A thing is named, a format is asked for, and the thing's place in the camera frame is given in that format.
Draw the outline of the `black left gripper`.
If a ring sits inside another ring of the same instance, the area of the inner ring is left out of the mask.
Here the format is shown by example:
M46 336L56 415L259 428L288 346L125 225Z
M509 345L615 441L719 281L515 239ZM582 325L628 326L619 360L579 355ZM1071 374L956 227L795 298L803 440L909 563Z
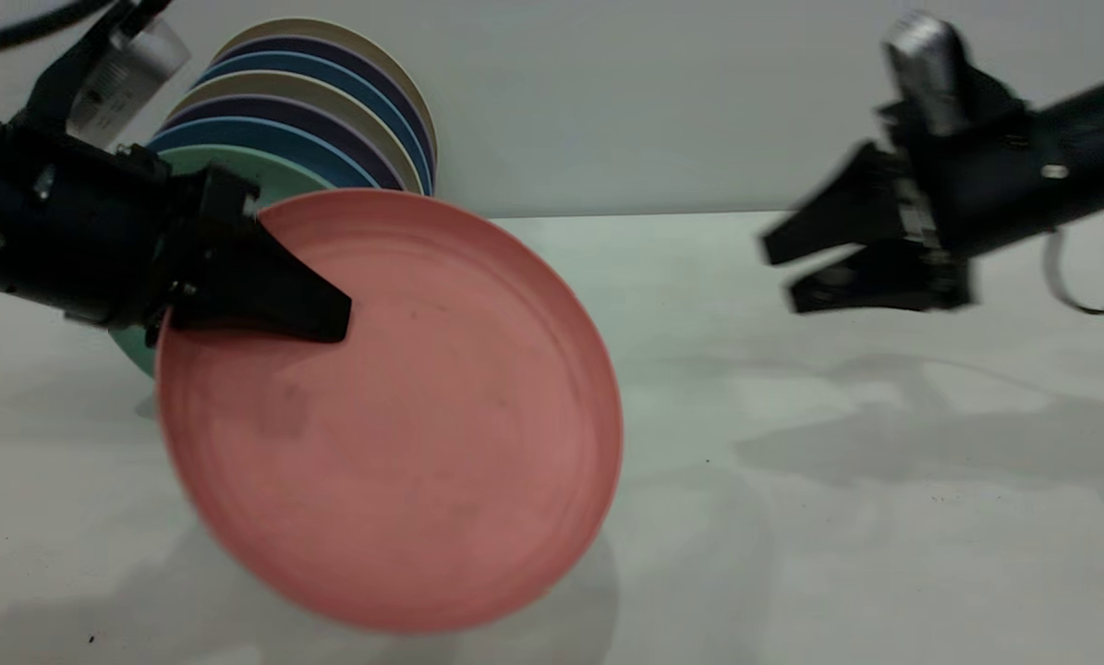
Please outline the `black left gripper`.
M173 175L134 146L109 154L29 129L25 298L107 330L250 330L344 341L353 300L282 245L221 165Z

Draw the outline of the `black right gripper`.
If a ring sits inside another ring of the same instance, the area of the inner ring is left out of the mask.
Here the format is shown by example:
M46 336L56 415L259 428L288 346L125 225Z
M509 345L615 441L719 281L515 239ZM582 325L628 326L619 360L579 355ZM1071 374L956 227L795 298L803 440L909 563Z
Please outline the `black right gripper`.
M894 155L861 142L761 236L769 266L854 249L792 282L790 312L970 306L972 260L1072 219L1081 169L1054 114L1016 110L952 138L932 136L910 102L884 122Z

